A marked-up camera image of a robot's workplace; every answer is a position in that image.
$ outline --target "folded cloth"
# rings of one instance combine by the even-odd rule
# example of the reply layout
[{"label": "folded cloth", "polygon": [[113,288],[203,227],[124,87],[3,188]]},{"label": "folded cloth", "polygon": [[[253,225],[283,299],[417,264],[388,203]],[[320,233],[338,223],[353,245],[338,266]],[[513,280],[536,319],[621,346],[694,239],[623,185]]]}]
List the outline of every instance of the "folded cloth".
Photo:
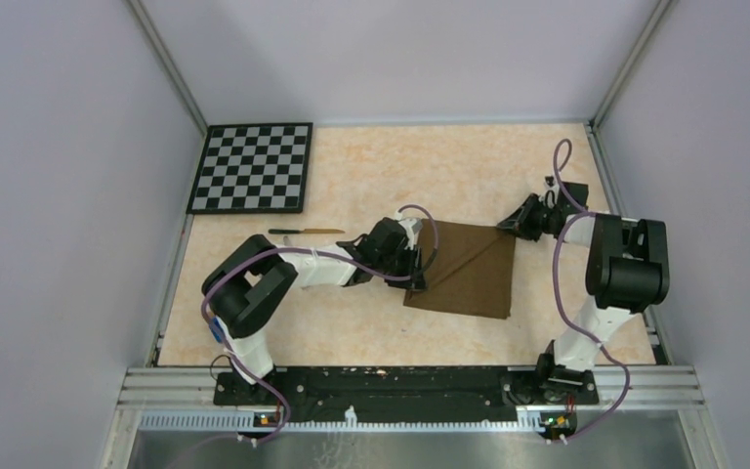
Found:
[{"label": "folded cloth", "polygon": [[[422,265],[433,252],[433,227],[423,220]],[[516,239],[494,227],[437,222],[438,255],[424,273],[427,291],[407,291],[403,305],[422,310],[506,319],[510,315]]]}]

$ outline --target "cable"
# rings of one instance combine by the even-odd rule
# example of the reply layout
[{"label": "cable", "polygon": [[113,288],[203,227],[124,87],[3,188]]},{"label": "cable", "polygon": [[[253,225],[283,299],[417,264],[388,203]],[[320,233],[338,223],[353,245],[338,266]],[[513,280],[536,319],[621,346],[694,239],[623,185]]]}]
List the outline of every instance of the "cable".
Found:
[{"label": "cable", "polygon": [[[564,163],[562,164],[562,167],[560,167],[558,164],[559,150],[562,148],[562,145],[565,143],[567,143],[567,156],[564,158]],[[562,170],[562,168],[564,168],[564,166],[567,164],[568,160],[570,159],[570,153],[572,149],[573,149],[573,145],[569,139],[562,139],[557,144],[556,149],[554,149],[553,166],[554,166],[554,176],[556,176],[557,184],[559,184],[560,190],[562,191],[562,193],[564,193],[565,198],[567,198],[567,200],[570,201],[570,203],[573,204],[573,206],[576,207],[577,210],[579,210],[579,213],[577,213],[576,215],[571,217],[569,220],[567,220],[567,223],[565,223],[564,227],[562,227],[562,231],[559,233],[559,236],[557,236],[557,244],[556,244],[556,247],[554,248],[554,259],[553,259],[553,265],[552,265],[554,297],[556,298],[557,309],[559,310],[559,315],[562,317],[562,321],[571,329],[591,339],[595,344],[599,346],[600,351],[602,351],[603,355],[609,362],[622,368],[622,371],[625,373],[625,385],[622,387],[622,392],[619,393],[619,397],[616,398],[616,401],[614,401],[611,407],[609,407],[605,412],[600,414],[591,423],[585,425],[583,428],[577,431],[574,435],[567,437],[566,439],[568,441],[575,440],[581,437],[582,435],[588,433],[594,427],[602,423],[603,420],[605,420],[608,416],[613,414],[619,408],[619,406],[622,405],[622,403],[625,401],[625,397],[628,395],[628,390],[631,388],[631,371],[628,370],[628,366],[626,366],[625,363],[620,362],[619,360],[615,359],[605,348],[603,341],[601,341],[599,337],[594,335],[592,332],[585,330],[584,328],[574,324],[573,321],[570,320],[570,318],[567,316],[567,313],[564,310],[562,296],[560,295],[560,291],[559,291],[559,257],[560,257],[560,252],[562,250],[562,245],[564,244],[564,238],[567,235],[567,232],[570,229],[570,227],[574,223],[576,223],[578,220],[595,216],[593,212],[588,211],[587,208],[581,206],[576,200],[573,199],[573,197],[570,196],[570,193],[568,192],[567,188],[564,186],[562,178],[560,178],[559,173]]]},{"label": "cable", "polygon": [[217,377],[214,376],[214,363],[216,363],[217,360],[221,359],[222,357],[228,358],[229,356],[226,354],[219,354],[217,357],[211,360],[211,364],[208,365],[208,374],[211,375],[211,379],[213,379],[215,382],[217,381]]},{"label": "cable", "polygon": [[402,206],[401,208],[398,209],[398,212],[402,212],[406,210],[407,208],[414,208],[420,212],[423,212],[424,215],[427,215],[427,218],[430,220],[430,225],[433,226],[433,237],[435,239],[433,243],[433,252],[430,253],[430,257],[427,258],[427,262],[424,264],[421,270],[413,273],[411,277],[411,278],[417,278],[417,277],[422,276],[424,272],[426,272],[433,265],[433,262],[436,260],[436,257],[438,256],[438,225],[436,224],[436,220],[433,219],[433,215],[430,215],[430,212],[428,212],[426,208],[415,203],[408,203]]}]

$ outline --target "knife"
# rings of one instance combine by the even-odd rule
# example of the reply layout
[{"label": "knife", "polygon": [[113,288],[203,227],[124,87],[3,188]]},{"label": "knife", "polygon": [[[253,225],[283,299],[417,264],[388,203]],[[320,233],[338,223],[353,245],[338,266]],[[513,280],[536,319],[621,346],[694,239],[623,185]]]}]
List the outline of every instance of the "knife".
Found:
[{"label": "knife", "polygon": [[337,228],[306,228],[304,230],[269,228],[269,235],[341,235],[343,233],[346,232]]}]

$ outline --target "brown cloth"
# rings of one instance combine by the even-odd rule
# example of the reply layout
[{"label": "brown cloth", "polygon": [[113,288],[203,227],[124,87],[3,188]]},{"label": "brown cloth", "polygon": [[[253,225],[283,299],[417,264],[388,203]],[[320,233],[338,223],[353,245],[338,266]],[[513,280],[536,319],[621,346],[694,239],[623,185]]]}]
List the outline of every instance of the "brown cloth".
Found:
[{"label": "brown cloth", "polygon": [[[433,252],[433,227],[423,220],[422,265]],[[424,273],[427,291],[407,291],[403,305],[422,310],[506,319],[516,239],[494,227],[437,222],[438,255]]]}]

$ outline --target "black mounting plate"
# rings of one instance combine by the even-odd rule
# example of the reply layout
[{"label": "black mounting plate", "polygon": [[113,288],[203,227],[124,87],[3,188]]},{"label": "black mounting plate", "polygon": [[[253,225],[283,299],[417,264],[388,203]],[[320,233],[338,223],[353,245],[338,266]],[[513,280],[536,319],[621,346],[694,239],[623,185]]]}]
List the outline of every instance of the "black mounting plate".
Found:
[{"label": "black mounting plate", "polygon": [[[535,379],[506,366],[287,366],[265,377],[292,406],[292,422],[343,421],[350,406],[359,422],[515,421],[516,398]],[[274,395],[235,372],[217,377],[214,405],[276,405]],[[578,405],[597,404],[596,391]],[[532,399],[529,404],[551,404]]]}]

